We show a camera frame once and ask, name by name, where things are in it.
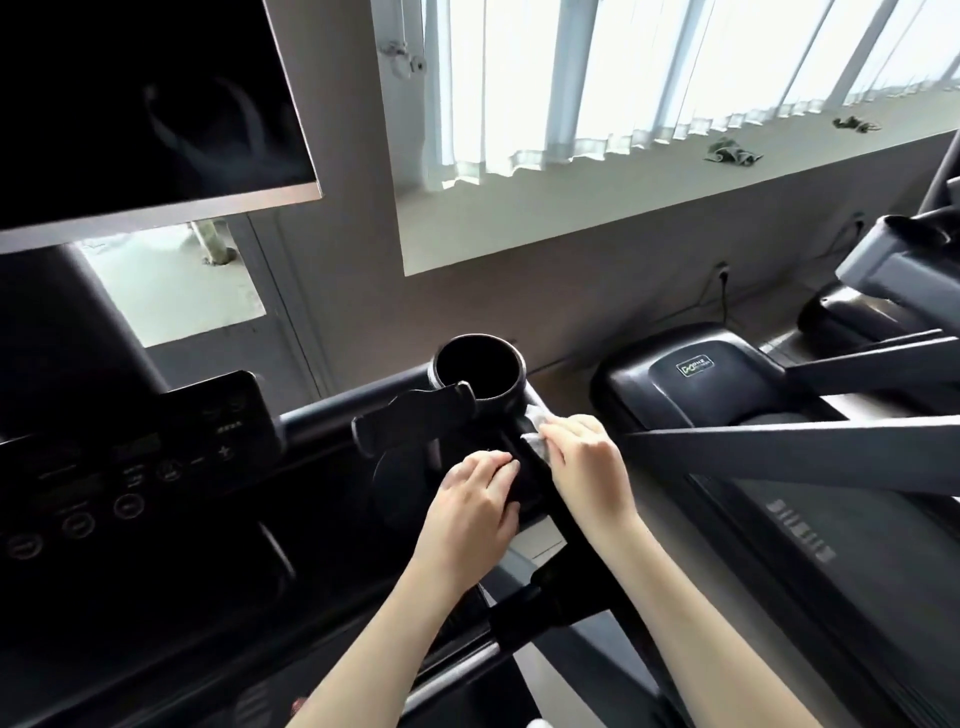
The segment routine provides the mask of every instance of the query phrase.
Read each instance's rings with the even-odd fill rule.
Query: window
[[[831,98],[957,85],[955,0],[422,0],[421,12],[433,190]]]

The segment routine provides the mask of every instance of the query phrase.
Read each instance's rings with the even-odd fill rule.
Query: treadmill
[[[458,336],[273,418],[248,372],[167,387],[70,245],[0,255],[0,302],[2,728],[282,728],[478,449],[522,462],[521,527],[549,515],[566,546],[464,596],[401,723],[525,728],[540,711],[511,658],[535,642],[611,728],[692,726],[522,438],[544,404],[510,343]]]
[[[837,271],[914,312],[920,335],[784,368],[697,324],[614,354],[591,383],[627,459],[864,725],[960,725],[960,417],[850,422],[821,396],[957,379],[957,220],[949,204],[880,218]]]
[[[948,206],[951,179],[960,177],[960,149],[957,139],[948,149],[934,183],[924,197],[920,213]],[[942,252],[953,259],[960,255],[958,230],[949,218],[944,228],[933,234],[944,236]],[[866,351],[876,346],[901,344],[936,338],[941,331],[908,306],[887,298],[868,296],[839,281],[824,286],[804,306],[797,319],[804,343],[816,356]],[[919,384],[888,391],[884,396],[905,405],[918,414],[960,414],[960,376],[952,383]]]

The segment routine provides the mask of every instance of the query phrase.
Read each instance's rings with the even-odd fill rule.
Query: control panel
[[[157,396],[123,422],[0,444],[0,561],[125,529],[262,478],[282,453],[256,377],[234,372]]]

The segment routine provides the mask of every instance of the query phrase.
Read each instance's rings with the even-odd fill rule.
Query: button
[[[243,412],[247,409],[247,396],[233,395],[233,397],[227,400],[227,407],[230,412]]]
[[[38,533],[18,533],[7,539],[7,555],[17,561],[28,561],[43,550],[43,539]]]
[[[138,493],[125,493],[113,502],[113,513],[118,519],[129,521],[143,513],[143,496]]]
[[[138,485],[143,485],[143,482],[147,479],[147,474],[142,470],[135,471],[133,473],[124,473],[123,482],[128,488],[136,488]]]
[[[93,520],[93,516],[86,511],[77,511],[63,519],[60,529],[68,539],[85,539],[93,533],[96,525],[97,522]]]
[[[183,469],[176,460],[164,460],[156,466],[156,477],[164,483],[172,483],[174,480],[180,480],[183,475]]]

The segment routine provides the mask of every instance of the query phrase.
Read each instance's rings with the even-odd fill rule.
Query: tv screen
[[[320,197],[262,0],[0,13],[0,252]]]

